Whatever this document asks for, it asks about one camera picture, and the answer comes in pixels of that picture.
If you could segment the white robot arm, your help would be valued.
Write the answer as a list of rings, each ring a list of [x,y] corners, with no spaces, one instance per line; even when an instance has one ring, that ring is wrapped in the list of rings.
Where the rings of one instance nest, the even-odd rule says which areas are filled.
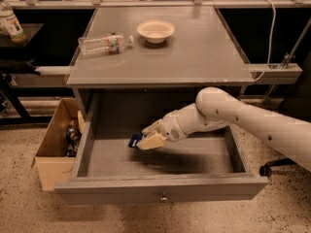
[[[245,104],[216,87],[200,90],[195,102],[143,129],[141,150],[161,148],[195,132],[235,124],[311,171],[311,123]]]

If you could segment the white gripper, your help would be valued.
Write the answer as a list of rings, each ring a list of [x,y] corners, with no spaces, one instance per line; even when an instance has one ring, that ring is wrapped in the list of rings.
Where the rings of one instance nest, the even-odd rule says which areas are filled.
[[[142,134],[146,135],[146,137],[137,144],[140,150],[160,148],[164,146],[166,140],[177,142],[187,137],[187,134],[180,126],[177,110],[166,114],[162,119],[144,128]]]

